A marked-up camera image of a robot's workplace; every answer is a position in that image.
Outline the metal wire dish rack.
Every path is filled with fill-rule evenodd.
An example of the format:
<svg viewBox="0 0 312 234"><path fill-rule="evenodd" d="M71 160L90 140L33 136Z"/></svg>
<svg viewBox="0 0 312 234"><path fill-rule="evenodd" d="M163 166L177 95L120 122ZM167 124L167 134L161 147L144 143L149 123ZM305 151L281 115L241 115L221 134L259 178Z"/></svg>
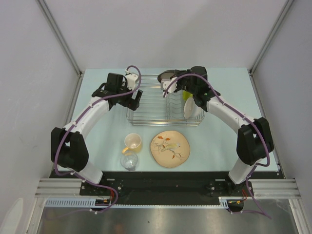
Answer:
<svg viewBox="0 0 312 234"><path fill-rule="evenodd" d="M157 75L143 75L140 90L143 91L139 107L127 110L126 118L133 126L198 126L204 119L204 111L198 116L184 117L183 93L163 97Z"/></svg>

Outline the white bowl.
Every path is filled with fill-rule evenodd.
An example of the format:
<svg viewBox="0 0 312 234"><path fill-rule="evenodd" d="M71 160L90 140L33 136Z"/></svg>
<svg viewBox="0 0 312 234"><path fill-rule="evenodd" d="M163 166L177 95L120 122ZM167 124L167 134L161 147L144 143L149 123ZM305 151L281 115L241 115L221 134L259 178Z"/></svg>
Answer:
<svg viewBox="0 0 312 234"><path fill-rule="evenodd" d="M202 109L198 107L192 97L188 98L184 105L184 118L190 119L200 115Z"/></svg>

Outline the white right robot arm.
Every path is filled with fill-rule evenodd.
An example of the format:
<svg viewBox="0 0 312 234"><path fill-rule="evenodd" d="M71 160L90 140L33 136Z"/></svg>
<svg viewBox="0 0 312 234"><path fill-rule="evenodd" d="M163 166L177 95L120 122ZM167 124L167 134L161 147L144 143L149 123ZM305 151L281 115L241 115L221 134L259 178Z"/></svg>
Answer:
<svg viewBox="0 0 312 234"><path fill-rule="evenodd" d="M203 66L173 70L170 85L164 93L180 90L191 93L197 107L219 118L237 134L238 159L225 183L225 191L237 195L242 191L242 185L248 185L248 179L258 166L268 167L271 163L270 152L274 144L269 122L264 117L250 117L230 105L209 83Z"/></svg>

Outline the beige bird pattern plate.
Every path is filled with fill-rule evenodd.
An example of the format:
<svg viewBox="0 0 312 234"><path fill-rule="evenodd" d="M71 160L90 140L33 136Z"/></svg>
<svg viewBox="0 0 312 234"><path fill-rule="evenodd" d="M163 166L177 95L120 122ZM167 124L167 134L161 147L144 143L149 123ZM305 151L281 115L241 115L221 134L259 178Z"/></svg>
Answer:
<svg viewBox="0 0 312 234"><path fill-rule="evenodd" d="M191 147L182 133L168 130L157 134L151 140L150 151L160 166L175 168L188 160Z"/></svg>

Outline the dark red rimmed plate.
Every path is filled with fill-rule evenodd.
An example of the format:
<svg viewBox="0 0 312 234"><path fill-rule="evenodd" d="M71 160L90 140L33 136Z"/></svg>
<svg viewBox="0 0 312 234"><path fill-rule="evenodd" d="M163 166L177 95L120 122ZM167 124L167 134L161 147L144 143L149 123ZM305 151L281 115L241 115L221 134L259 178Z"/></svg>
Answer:
<svg viewBox="0 0 312 234"><path fill-rule="evenodd" d="M172 70L166 70L162 72L161 74L159 74L157 76L157 80L159 83L161 83L162 81L171 81L175 77L176 77L176 71L175 69L172 69Z"/></svg>

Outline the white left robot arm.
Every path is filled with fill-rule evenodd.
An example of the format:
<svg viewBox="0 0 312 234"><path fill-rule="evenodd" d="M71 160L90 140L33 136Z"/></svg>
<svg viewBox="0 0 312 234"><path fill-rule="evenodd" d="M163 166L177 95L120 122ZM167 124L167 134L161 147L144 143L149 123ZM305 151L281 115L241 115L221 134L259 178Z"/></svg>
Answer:
<svg viewBox="0 0 312 234"><path fill-rule="evenodd" d="M91 95L83 111L63 128L51 131L51 161L54 170L58 166L69 169L82 179L91 182L91 190L97 195L104 194L108 183L102 179L103 173L89 160L85 140L96 123L119 104L135 111L139 107L143 91L139 89L141 75L126 71L124 75L109 73Z"/></svg>

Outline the yellow-green bowl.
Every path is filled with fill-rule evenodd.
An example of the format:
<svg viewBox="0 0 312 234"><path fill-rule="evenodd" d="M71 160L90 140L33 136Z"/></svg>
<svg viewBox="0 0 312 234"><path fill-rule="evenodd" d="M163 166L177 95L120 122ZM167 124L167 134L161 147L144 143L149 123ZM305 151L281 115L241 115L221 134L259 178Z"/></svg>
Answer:
<svg viewBox="0 0 312 234"><path fill-rule="evenodd" d="M183 95L182 95L182 98L184 101L187 101L188 98L191 98L193 95L190 93L190 92L187 92L187 91L183 91Z"/></svg>

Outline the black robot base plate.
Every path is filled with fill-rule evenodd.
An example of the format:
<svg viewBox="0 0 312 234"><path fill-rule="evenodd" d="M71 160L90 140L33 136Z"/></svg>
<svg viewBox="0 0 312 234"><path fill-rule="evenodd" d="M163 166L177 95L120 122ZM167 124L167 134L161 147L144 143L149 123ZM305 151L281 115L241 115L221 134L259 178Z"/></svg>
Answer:
<svg viewBox="0 0 312 234"><path fill-rule="evenodd" d="M216 205L221 196L234 199L254 195L255 183L234 185L227 172L105 172L99 186L80 182L78 194L116 199L118 205L201 206Z"/></svg>

